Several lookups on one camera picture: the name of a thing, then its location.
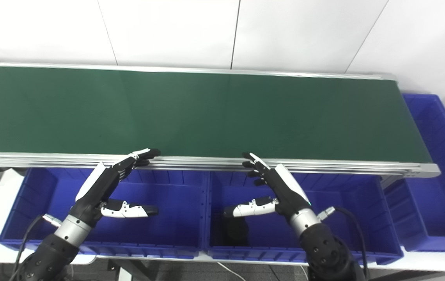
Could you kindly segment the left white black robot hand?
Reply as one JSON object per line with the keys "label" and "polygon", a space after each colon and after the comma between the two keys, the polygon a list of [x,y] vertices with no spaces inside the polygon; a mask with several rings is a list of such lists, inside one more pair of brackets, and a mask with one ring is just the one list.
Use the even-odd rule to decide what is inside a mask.
{"label": "left white black robot hand", "polygon": [[103,216],[140,218],[158,215],[159,209],[156,206],[111,199],[110,196],[135,168],[149,165],[151,159],[160,155],[158,149],[142,149],[109,166],[100,162],[80,188],[69,215],[93,228]]}

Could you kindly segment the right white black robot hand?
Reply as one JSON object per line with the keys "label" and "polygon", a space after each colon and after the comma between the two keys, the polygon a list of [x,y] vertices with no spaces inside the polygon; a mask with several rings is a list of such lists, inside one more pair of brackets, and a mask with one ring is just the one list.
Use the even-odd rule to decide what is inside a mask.
{"label": "right white black robot hand", "polygon": [[255,186],[270,187],[275,197],[273,199],[265,196],[236,206],[227,206],[224,208],[224,217],[246,217],[277,212],[290,219],[311,208],[311,203],[299,183],[283,164],[269,167],[254,153],[243,153],[243,158],[246,161],[242,165],[250,169],[247,177],[254,178]]}

